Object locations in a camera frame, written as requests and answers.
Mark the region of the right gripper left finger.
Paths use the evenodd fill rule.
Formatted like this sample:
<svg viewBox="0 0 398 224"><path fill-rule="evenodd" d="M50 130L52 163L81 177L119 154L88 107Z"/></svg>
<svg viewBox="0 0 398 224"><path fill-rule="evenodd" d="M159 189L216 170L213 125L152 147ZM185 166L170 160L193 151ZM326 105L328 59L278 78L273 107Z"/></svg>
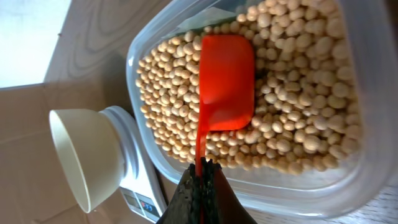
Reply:
<svg viewBox="0 0 398 224"><path fill-rule="evenodd" d="M200 179L196 176L195 165L190 164L184 171L169 206L157 224L199 224L200 220Z"/></svg>

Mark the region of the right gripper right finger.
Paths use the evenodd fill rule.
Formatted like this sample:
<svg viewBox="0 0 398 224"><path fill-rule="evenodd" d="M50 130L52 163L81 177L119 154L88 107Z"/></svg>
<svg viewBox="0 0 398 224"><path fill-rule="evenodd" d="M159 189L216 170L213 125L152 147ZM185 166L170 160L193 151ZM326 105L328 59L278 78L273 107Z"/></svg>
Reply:
<svg viewBox="0 0 398 224"><path fill-rule="evenodd" d="M239 202L222 168L203 159L203 222L208 224L256 224Z"/></svg>

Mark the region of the red plastic measuring scoop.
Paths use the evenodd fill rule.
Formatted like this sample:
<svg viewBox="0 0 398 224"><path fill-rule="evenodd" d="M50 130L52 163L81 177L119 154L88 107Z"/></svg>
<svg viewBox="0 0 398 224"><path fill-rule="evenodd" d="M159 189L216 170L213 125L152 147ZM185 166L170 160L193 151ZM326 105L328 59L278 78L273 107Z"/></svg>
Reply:
<svg viewBox="0 0 398 224"><path fill-rule="evenodd" d="M254 114L254 49L241 35L206 35L199 64L200 112L195 172L202 176L209 131L245 127Z"/></svg>

